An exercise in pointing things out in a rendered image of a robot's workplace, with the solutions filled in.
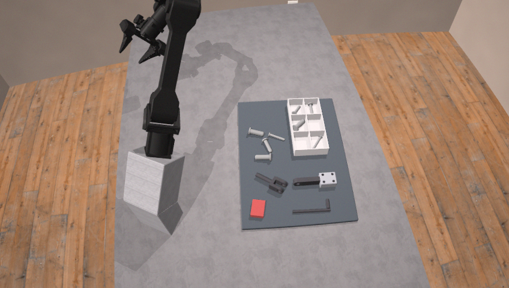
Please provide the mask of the white headed pin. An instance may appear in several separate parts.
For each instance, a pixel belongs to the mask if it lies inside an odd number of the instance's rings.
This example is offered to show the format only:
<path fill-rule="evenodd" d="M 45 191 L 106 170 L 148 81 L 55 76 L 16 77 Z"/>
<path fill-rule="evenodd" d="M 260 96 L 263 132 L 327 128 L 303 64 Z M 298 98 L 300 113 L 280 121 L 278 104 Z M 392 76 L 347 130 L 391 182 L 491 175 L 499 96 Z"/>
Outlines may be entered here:
<path fill-rule="evenodd" d="M 271 153 L 269 155 L 255 155 L 255 160 L 270 160 L 271 161 L 272 156 Z"/>
<path fill-rule="evenodd" d="M 254 130 L 254 129 L 251 129 L 251 127 L 249 128 L 249 131 L 248 131 L 248 135 L 250 135 L 250 134 L 254 134 L 257 136 L 264 136 L 263 131 Z"/>

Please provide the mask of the grey metal clevis fork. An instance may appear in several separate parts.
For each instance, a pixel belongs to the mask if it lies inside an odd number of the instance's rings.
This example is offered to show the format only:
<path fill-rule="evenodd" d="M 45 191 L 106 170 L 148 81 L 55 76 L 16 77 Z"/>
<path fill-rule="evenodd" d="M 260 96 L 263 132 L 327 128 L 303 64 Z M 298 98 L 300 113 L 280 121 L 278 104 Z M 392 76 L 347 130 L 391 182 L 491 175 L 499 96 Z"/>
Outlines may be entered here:
<path fill-rule="evenodd" d="M 273 191 L 275 191 L 275 192 L 277 192 L 279 194 L 282 194 L 284 192 L 284 190 L 281 187 L 279 187 L 279 186 L 277 186 L 275 184 L 278 184 L 278 185 L 280 185 L 282 187 L 287 187 L 287 185 L 288 185 L 288 183 L 286 181 L 284 181 L 284 180 L 282 180 L 282 179 L 280 179 L 280 178 L 278 178 L 276 176 L 274 176 L 273 180 L 271 180 L 271 179 L 261 175 L 260 179 L 270 183 L 269 184 L 269 189 L 271 189 L 271 190 L 273 190 Z"/>

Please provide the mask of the white block with two dark holes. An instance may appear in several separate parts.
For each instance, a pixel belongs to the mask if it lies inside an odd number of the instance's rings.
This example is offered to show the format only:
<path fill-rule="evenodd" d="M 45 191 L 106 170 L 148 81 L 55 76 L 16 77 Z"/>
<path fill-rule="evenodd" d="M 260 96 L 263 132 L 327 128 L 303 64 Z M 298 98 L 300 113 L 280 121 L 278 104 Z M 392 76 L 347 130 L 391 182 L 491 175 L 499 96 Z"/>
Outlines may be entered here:
<path fill-rule="evenodd" d="M 335 172 L 319 173 L 319 177 L 320 177 L 319 183 L 320 188 L 335 187 L 337 185 Z"/>

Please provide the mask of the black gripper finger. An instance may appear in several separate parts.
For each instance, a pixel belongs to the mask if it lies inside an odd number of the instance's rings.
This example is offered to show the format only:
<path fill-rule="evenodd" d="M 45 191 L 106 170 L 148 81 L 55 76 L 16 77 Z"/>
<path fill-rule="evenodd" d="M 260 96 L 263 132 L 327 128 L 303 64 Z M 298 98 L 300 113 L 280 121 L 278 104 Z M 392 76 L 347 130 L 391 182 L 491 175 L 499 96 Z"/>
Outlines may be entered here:
<path fill-rule="evenodd" d="M 124 37 L 123 37 L 123 40 L 122 40 L 122 44 L 121 44 L 121 47 L 120 47 L 120 50 L 119 50 L 119 53 L 121 53 L 127 46 L 128 44 L 132 41 L 132 37 L 129 37 L 128 35 L 126 35 L 124 33 Z"/>
<path fill-rule="evenodd" d="M 153 58 L 153 57 L 156 57 L 156 56 L 161 56 L 161 54 L 159 54 L 158 52 L 156 52 L 152 45 L 150 44 L 149 46 L 149 49 L 146 51 L 146 53 L 141 57 L 141 59 L 139 60 L 139 64 Z"/>

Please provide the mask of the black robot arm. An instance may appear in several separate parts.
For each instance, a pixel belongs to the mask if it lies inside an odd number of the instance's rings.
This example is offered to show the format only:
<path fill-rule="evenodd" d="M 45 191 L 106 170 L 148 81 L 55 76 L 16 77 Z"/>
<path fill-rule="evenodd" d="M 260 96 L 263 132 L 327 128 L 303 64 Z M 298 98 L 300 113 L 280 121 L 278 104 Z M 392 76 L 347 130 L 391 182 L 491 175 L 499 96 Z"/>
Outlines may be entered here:
<path fill-rule="evenodd" d="M 186 35 L 200 16 L 201 0 L 154 1 L 152 17 L 159 24 L 168 26 L 169 35 L 158 88 L 151 94 L 143 112 L 142 129 L 148 132 L 144 149 L 147 157 L 171 159 L 175 143 L 173 135 L 179 135 L 181 128 L 176 83 Z"/>

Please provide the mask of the white compartment tray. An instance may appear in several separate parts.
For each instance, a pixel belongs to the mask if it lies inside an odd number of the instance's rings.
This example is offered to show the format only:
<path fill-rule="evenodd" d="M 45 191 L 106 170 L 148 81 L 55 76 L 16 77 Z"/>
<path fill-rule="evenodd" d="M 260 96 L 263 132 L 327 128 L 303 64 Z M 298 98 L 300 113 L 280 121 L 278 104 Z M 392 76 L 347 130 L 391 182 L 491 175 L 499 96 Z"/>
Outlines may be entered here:
<path fill-rule="evenodd" d="M 310 113 L 308 103 L 313 103 L 313 113 Z M 291 115 L 291 112 L 295 111 L 298 106 L 301 106 L 301 108 L 297 111 L 297 114 Z M 329 146 L 319 98 L 288 99 L 288 114 L 294 156 L 328 154 Z M 304 119 L 305 123 L 298 131 L 293 131 L 292 126 L 298 123 L 301 119 Z M 319 141 L 316 148 L 312 149 L 318 140 L 319 135 L 323 138 Z"/>

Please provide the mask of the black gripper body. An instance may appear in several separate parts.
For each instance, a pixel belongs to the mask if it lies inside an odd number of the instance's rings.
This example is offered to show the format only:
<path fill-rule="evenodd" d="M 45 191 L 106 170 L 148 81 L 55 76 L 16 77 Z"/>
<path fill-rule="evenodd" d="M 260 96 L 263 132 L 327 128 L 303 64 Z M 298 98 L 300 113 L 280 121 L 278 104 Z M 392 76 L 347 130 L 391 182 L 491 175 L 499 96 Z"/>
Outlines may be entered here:
<path fill-rule="evenodd" d="M 164 56 L 166 50 L 166 43 L 162 42 L 159 39 L 155 40 L 155 38 L 159 35 L 159 33 L 164 32 L 165 26 L 159 24 L 152 16 L 148 17 L 147 19 L 148 21 L 145 23 L 143 28 L 140 29 L 140 31 L 136 29 L 134 23 L 131 23 L 127 19 L 122 20 L 122 22 L 119 25 L 123 33 L 125 33 L 129 37 L 136 35 L 137 37 L 151 44 L 156 52 Z"/>

